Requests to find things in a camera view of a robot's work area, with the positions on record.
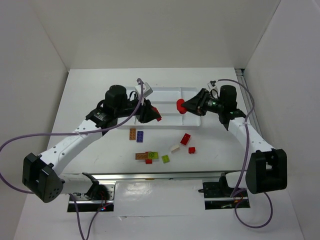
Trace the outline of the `red half-round lego plate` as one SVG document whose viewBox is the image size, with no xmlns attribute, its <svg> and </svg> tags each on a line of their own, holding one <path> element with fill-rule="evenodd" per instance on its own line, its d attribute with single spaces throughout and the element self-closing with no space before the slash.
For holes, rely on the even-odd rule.
<svg viewBox="0 0 320 240">
<path fill-rule="evenodd" d="M 180 98 L 176 101 L 176 109 L 177 111 L 184 115 L 187 112 L 187 109 L 185 107 L 182 106 L 182 104 L 185 102 L 184 99 Z"/>
</svg>

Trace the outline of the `purple lego brick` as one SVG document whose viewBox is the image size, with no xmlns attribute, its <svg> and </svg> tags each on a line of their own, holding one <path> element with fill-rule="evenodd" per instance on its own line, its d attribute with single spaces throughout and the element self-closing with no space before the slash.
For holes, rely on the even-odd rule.
<svg viewBox="0 0 320 240">
<path fill-rule="evenodd" d="M 136 142 L 142 143 L 144 141 L 144 132 L 142 130 L 138 130 L 136 132 Z"/>
</svg>

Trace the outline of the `orange lego brick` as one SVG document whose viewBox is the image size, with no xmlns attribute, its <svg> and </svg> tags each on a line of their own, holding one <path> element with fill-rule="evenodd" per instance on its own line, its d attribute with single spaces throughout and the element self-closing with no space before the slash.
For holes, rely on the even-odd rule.
<svg viewBox="0 0 320 240">
<path fill-rule="evenodd" d="M 135 128 L 130 128 L 129 129 L 129 140 L 135 141 L 136 137 L 137 137 L 137 130 Z"/>
</svg>

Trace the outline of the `red curved lego brick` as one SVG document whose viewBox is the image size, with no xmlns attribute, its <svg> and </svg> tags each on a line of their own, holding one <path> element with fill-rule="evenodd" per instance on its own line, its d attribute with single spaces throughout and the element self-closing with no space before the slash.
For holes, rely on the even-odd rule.
<svg viewBox="0 0 320 240">
<path fill-rule="evenodd" d="M 190 141 L 191 135 L 188 133 L 185 133 L 180 141 L 180 143 L 184 146 L 186 146 L 188 144 L 188 142 Z"/>
</svg>

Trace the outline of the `white lego brick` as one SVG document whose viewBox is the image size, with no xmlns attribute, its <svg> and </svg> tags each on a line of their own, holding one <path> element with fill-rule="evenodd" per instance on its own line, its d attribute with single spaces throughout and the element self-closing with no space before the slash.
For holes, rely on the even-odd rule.
<svg viewBox="0 0 320 240">
<path fill-rule="evenodd" d="M 179 144 L 175 144 L 170 148 L 170 152 L 174 153 L 176 151 L 178 151 L 180 149 L 180 145 Z"/>
</svg>

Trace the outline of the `green lego with eye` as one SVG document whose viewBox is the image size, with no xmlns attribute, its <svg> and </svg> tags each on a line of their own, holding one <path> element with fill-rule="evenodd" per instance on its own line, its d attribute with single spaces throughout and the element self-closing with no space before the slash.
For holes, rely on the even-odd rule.
<svg viewBox="0 0 320 240">
<path fill-rule="evenodd" d="M 156 160 L 159 158 L 159 154 L 156 151 L 148 151 L 147 152 L 147 159 Z"/>
</svg>

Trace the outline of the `brown lego plate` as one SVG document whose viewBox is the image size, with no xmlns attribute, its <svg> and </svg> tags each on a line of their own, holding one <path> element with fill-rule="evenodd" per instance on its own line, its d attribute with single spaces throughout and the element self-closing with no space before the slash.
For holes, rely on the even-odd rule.
<svg viewBox="0 0 320 240">
<path fill-rule="evenodd" d="M 148 153 L 135 153 L 136 160 L 146 160 L 148 158 Z"/>
</svg>

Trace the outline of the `lime green lego brick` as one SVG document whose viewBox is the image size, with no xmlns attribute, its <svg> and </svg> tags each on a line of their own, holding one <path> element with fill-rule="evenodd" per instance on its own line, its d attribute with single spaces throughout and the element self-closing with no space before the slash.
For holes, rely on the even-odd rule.
<svg viewBox="0 0 320 240">
<path fill-rule="evenodd" d="M 163 162 L 164 164 L 170 162 L 170 158 L 169 158 L 168 155 L 163 155 L 163 156 L 161 157 L 161 159 L 162 159 L 162 162 Z"/>
</svg>

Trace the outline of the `small red lego brick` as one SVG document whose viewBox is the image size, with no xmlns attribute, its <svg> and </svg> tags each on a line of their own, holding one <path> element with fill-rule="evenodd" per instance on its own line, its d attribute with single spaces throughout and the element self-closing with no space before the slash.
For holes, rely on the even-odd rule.
<svg viewBox="0 0 320 240">
<path fill-rule="evenodd" d="M 196 153 L 196 148 L 195 147 L 189 147 L 188 148 L 188 153 L 189 154 L 195 154 Z"/>
</svg>

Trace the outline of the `red L-shaped lego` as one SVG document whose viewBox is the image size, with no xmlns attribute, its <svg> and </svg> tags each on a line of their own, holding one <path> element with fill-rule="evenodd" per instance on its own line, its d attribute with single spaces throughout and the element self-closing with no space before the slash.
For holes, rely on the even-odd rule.
<svg viewBox="0 0 320 240">
<path fill-rule="evenodd" d="M 159 122 L 162 120 L 162 116 L 160 115 L 158 109 L 156 107 L 152 107 L 153 112 L 155 113 L 155 119 Z"/>
</svg>

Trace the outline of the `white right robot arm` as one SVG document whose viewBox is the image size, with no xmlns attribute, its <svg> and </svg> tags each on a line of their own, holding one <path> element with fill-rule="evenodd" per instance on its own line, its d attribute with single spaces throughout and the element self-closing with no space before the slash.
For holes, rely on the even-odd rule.
<svg viewBox="0 0 320 240">
<path fill-rule="evenodd" d="M 203 88 L 187 101 L 179 99 L 176 106 L 181 114 L 218 114 L 219 122 L 244 147 L 241 170 L 225 175 L 228 186 L 233 189 L 232 196 L 241 189 L 260 194 L 287 188 L 286 152 L 267 143 L 248 122 L 248 116 L 238 109 L 237 90 L 234 86 L 223 85 L 218 97 L 213 97 Z"/>
</svg>

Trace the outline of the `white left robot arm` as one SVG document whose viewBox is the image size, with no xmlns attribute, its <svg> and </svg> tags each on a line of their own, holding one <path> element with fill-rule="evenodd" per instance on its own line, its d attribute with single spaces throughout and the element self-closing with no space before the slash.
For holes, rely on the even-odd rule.
<svg viewBox="0 0 320 240">
<path fill-rule="evenodd" d="M 127 89 L 112 85 L 96 108 L 85 117 L 75 131 L 52 148 L 23 160 L 22 182 L 44 203 L 59 195 L 85 195 L 90 200 L 100 200 L 108 190 L 89 173 L 63 174 L 66 166 L 85 148 L 102 138 L 107 132 L 120 127 L 119 118 L 128 122 L 132 117 L 144 124 L 161 116 L 147 100 L 153 92 L 147 83 L 139 83 L 130 99 Z"/>
</svg>

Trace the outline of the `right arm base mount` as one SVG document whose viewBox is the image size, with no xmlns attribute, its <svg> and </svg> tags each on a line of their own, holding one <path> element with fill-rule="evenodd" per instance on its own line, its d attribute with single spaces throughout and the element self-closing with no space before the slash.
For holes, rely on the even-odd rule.
<svg viewBox="0 0 320 240">
<path fill-rule="evenodd" d="M 238 208 L 250 208 L 250 201 L 246 191 L 231 197 L 233 189 L 223 186 L 218 182 L 203 182 L 202 188 L 198 190 L 204 197 L 204 206 L 206 210 L 225 210 Z"/>
</svg>

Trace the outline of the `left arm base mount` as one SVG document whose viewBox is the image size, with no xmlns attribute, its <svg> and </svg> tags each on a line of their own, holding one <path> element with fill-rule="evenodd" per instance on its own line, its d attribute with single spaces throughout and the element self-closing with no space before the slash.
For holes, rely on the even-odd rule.
<svg viewBox="0 0 320 240">
<path fill-rule="evenodd" d="M 114 181 L 102 181 L 97 191 L 93 193 L 73 193 L 69 197 L 67 212 L 75 213 L 76 206 L 80 213 L 94 213 L 114 211 L 116 183 Z"/>
</svg>

